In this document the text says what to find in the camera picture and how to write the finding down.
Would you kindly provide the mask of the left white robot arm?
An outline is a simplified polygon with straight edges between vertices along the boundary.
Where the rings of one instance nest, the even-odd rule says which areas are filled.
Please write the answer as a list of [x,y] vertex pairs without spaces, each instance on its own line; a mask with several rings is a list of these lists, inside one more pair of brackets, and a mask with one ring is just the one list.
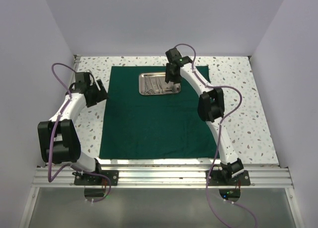
[[37,127],[42,159],[48,165],[48,180],[52,182],[66,166],[86,172],[91,184],[99,184],[103,172],[98,162],[83,152],[75,129],[75,121],[85,108],[90,108],[108,99],[107,91],[100,79],[95,80],[91,72],[75,73],[66,92],[65,100],[58,112]]

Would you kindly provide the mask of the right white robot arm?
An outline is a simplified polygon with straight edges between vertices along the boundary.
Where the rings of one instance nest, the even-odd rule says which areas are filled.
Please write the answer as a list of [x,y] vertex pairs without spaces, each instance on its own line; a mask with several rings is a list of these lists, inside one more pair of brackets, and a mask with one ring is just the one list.
[[241,159],[235,151],[228,133],[222,129],[225,119],[224,86],[213,86],[194,66],[194,59],[182,56],[176,47],[165,53],[165,82],[180,83],[185,79],[199,96],[198,116],[207,124],[213,137],[217,140],[220,156],[221,178],[226,184],[234,184],[244,172]]

